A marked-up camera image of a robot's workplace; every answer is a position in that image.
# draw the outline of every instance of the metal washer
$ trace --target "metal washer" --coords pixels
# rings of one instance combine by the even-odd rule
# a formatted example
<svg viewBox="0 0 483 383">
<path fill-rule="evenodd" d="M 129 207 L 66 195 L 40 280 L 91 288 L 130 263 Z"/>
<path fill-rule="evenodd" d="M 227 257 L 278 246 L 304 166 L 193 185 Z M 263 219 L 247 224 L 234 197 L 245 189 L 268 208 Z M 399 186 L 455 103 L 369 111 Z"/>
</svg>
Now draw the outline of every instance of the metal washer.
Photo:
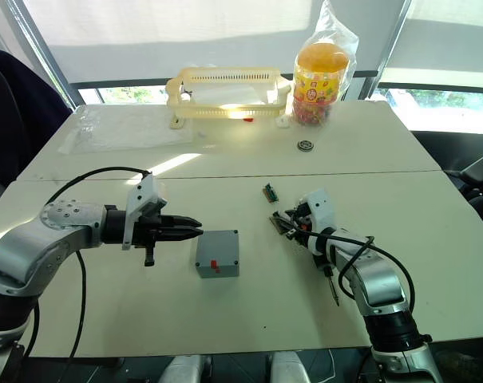
<svg viewBox="0 0 483 383">
<path fill-rule="evenodd" d="M 297 146 L 302 152 L 309 152 L 314 148 L 314 144 L 312 144 L 309 140 L 298 141 Z"/>
</svg>

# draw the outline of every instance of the white window shade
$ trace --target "white window shade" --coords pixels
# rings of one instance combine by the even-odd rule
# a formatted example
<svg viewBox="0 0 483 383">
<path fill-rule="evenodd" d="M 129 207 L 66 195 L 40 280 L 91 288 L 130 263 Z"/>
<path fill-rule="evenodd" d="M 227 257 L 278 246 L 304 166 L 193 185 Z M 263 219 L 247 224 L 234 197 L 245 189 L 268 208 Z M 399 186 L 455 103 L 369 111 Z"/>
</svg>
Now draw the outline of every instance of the white window shade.
<svg viewBox="0 0 483 383">
<path fill-rule="evenodd" d="M 413 0 L 381 81 L 483 88 L 483 0 Z"/>
<path fill-rule="evenodd" d="M 0 2 L 0 49 L 15 56 L 46 83 L 53 86 L 22 32 L 15 27 L 15 20 L 4 2 Z"/>
<path fill-rule="evenodd" d="M 68 82 L 175 77 L 190 65 L 292 73 L 321 0 L 25 0 Z M 385 56 L 404 0 L 333 0 L 360 37 L 359 70 Z"/>
</svg>

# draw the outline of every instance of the small circuit board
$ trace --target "small circuit board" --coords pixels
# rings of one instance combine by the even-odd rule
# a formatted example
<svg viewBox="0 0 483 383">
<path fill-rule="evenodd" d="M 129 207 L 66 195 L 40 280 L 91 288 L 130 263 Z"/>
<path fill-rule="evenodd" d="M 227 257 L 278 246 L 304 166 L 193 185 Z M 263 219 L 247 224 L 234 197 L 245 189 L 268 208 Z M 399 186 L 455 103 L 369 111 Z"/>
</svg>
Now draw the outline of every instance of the small circuit board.
<svg viewBox="0 0 483 383">
<path fill-rule="evenodd" d="M 279 200 L 279 197 L 275 193 L 275 189 L 270 184 L 267 184 L 264 187 L 263 194 L 266 196 L 266 199 L 269 203 L 274 203 Z"/>
</svg>

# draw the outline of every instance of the screwdriver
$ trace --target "screwdriver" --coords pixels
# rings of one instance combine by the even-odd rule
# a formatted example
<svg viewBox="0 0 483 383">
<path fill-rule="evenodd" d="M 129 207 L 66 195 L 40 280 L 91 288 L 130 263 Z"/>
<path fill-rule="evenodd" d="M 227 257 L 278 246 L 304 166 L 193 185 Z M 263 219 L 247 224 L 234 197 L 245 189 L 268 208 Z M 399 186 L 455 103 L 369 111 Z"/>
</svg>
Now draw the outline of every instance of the screwdriver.
<svg viewBox="0 0 483 383">
<path fill-rule="evenodd" d="M 328 283 L 330 284 L 330 290 L 331 290 L 331 295 L 334 297 L 335 303 L 337 306 L 340 306 L 338 303 L 338 295 L 337 295 L 337 290 L 335 289 L 334 281 L 331 279 L 331 277 L 334 276 L 334 272 L 331 269 L 331 267 L 327 266 L 324 268 L 324 275 L 325 277 L 328 278 Z"/>
</svg>

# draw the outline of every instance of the jar of candy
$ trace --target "jar of candy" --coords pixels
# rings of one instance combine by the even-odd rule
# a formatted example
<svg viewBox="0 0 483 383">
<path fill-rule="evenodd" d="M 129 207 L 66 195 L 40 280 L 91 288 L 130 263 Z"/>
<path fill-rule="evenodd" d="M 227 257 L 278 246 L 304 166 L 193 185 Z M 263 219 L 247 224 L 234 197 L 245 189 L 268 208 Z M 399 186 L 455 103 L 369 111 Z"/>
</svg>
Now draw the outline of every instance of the jar of candy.
<svg viewBox="0 0 483 383">
<path fill-rule="evenodd" d="M 339 98 L 339 90 L 350 63 L 338 45 L 316 42 L 304 47 L 295 61 L 293 113 L 302 124 L 326 121 L 331 105 Z"/>
</svg>

